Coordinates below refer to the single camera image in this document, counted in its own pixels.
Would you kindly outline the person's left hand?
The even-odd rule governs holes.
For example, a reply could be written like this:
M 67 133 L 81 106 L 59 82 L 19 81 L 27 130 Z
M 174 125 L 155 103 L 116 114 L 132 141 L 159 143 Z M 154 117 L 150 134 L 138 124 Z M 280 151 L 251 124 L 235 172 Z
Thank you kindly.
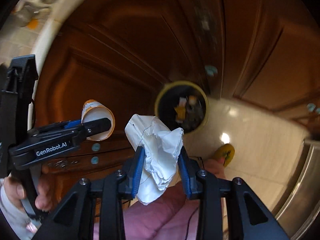
M 53 189 L 52 176 L 49 174 L 49 168 L 42 166 L 41 176 L 37 185 L 38 195 L 35 199 L 35 206 L 42 211 L 50 211 L 53 208 Z M 20 211 L 24 212 L 22 200 L 28 197 L 25 188 L 21 182 L 12 176 L 4 178 L 4 190 L 8 200 Z

